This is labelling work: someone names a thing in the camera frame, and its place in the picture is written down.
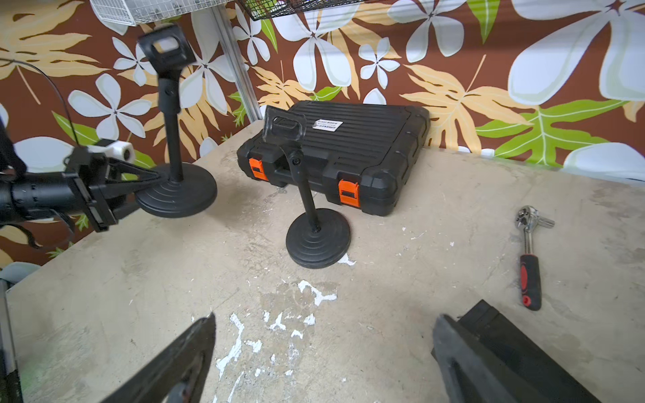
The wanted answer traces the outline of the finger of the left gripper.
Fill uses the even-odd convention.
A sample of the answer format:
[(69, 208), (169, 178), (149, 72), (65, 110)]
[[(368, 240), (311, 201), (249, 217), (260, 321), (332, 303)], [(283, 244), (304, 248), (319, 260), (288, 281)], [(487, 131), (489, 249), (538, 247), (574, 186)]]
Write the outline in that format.
[(141, 168), (114, 158), (107, 158), (107, 167), (106, 179), (102, 185), (102, 194), (106, 198), (129, 196), (164, 181), (164, 175), (159, 171)]

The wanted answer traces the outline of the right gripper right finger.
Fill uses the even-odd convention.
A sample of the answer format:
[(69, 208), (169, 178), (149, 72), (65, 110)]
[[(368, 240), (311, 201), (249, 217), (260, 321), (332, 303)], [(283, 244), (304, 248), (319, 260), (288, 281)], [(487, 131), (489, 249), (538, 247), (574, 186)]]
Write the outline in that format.
[(436, 360), (452, 402), (549, 402), (448, 315), (433, 329)]

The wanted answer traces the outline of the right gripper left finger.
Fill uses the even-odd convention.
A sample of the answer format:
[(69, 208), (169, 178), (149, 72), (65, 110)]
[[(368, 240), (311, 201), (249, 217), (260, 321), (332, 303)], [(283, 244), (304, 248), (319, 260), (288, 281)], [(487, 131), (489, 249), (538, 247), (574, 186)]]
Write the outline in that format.
[(200, 318), (105, 402), (198, 402), (216, 344), (216, 317)]

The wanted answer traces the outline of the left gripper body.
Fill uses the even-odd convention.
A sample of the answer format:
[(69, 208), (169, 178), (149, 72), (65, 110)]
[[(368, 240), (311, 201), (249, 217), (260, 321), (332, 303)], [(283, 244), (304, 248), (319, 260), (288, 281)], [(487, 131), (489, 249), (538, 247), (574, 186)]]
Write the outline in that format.
[(96, 232), (107, 231), (126, 216), (128, 194), (114, 191), (123, 182), (124, 167), (124, 161), (86, 147), (75, 147), (66, 159), (63, 178)]

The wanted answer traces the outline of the black stand pole with clip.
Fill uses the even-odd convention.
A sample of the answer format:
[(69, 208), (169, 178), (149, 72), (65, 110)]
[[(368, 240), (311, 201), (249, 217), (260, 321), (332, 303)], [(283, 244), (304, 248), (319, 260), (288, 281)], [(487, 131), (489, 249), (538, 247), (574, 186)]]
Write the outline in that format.
[(302, 114), (272, 106), (265, 109), (263, 141), (277, 146), (286, 156), (292, 179), (301, 194), (309, 226), (314, 233), (317, 233), (321, 230), (321, 225), (309, 186), (302, 151), (306, 128), (307, 119)]

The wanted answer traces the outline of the black round base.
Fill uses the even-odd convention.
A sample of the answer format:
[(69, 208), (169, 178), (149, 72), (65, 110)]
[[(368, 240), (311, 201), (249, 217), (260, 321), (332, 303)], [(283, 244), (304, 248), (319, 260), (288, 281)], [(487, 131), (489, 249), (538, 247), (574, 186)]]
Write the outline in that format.
[(301, 267), (323, 269), (337, 263), (348, 252), (351, 228), (341, 213), (319, 208), (319, 230), (314, 231), (304, 213), (287, 231), (286, 247), (292, 260)]
[(212, 174), (201, 166), (182, 164), (183, 179), (173, 181), (171, 166), (157, 166), (152, 171), (164, 180), (151, 188), (137, 191), (135, 200), (146, 212), (161, 218), (186, 218), (209, 208), (218, 195)]

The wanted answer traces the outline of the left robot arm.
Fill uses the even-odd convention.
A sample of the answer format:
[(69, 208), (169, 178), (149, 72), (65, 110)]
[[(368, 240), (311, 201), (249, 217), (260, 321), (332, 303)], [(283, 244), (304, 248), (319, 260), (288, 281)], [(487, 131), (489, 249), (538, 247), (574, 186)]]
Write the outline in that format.
[(129, 143), (118, 158), (110, 154), (115, 150), (113, 144), (77, 146), (63, 171), (30, 173), (2, 124), (1, 170), (13, 172), (1, 174), (1, 226), (17, 228), (39, 250), (41, 246), (24, 223), (58, 218), (74, 233), (72, 216), (84, 214), (96, 232), (118, 224), (139, 208), (129, 196), (163, 183), (168, 175), (129, 162), (126, 156), (134, 154)]

